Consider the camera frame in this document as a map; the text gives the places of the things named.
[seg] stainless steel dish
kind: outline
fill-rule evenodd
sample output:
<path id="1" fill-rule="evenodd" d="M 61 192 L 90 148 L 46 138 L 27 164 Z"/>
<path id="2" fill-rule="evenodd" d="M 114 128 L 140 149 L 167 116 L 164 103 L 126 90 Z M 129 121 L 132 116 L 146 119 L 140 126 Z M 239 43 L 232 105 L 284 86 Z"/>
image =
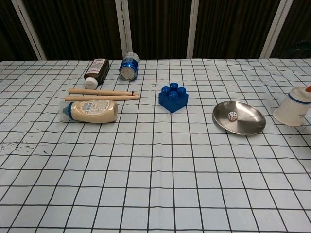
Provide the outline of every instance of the stainless steel dish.
<path id="1" fill-rule="evenodd" d="M 237 120 L 231 122 L 228 114 L 235 112 Z M 213 110 L 213 117 L 224 129 L 240 135 L 253 135 L 261 132 L 266 126 L 266 119 L 253 106 L 238 101 L 219 103 Z"/>

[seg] white bottle cap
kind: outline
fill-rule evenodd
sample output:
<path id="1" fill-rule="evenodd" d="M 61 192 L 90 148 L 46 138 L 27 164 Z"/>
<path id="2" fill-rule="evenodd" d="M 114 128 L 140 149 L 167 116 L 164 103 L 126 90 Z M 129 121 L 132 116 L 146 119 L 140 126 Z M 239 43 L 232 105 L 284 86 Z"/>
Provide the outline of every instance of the white bottle cap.
<path id="1" fill-rule="evenodd" d="M 84 86 L 85 86 L 86 89 L 95 90 L 97 88 L 97 86 L 98 86 L 98 82 L 97 82 L 96 79 L 94 79 L 92 77 L 88 77 L 84 81 Z"/>

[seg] blue can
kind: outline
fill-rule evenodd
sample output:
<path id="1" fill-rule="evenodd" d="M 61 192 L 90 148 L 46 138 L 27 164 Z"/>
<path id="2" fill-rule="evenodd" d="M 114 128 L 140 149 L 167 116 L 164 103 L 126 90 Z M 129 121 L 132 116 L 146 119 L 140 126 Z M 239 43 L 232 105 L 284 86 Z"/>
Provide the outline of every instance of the blue can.
<path id="1" fill-rule="evenodd" d="M 136 53 L 128 52 L 120 66 L 121 78 L 131 81 L 137 78 L 140 59 Z"/>

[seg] table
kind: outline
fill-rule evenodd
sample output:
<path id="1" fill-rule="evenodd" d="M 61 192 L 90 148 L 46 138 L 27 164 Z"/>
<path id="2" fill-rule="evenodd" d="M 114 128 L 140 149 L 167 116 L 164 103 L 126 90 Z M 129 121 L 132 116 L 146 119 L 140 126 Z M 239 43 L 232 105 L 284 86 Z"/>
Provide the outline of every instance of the table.
<path id="1" fill-rule="evenodd" d="M 0 232 L 311 232 L 311 114 L 288 127 L 272 112 L 311 86 L 311 59 L 147 60 L 115 123 L 59 122 L 90 61 L 0 63 Z M 184 85 L 170 114 L 158 93 Z M 266 117 L 255 136 L 226 132 L 214 106 L 247 102 Z"/>

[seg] drumstick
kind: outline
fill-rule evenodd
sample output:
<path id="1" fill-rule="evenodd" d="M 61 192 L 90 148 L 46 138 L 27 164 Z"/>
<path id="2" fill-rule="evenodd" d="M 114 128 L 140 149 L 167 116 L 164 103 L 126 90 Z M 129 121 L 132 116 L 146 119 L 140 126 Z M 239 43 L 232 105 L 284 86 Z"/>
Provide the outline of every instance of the drumstick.
<path id="1" fill-rule="evenodd" d="M 139 95 L 135 96 L 66 96 L 65 101 L 89 101 L 89 100 L 138 100 Z"/>
<path id="2" fill-rule="evenodd" d="M 138 93 L 134 91 L 105 91 L 105 90 L 89 90 L 89 89 L 74 89 L 69 88 L 69 93 L 73 94 L 88 94 L 88 95 L 99 95 L 99 96 L 136 96 Z"/>

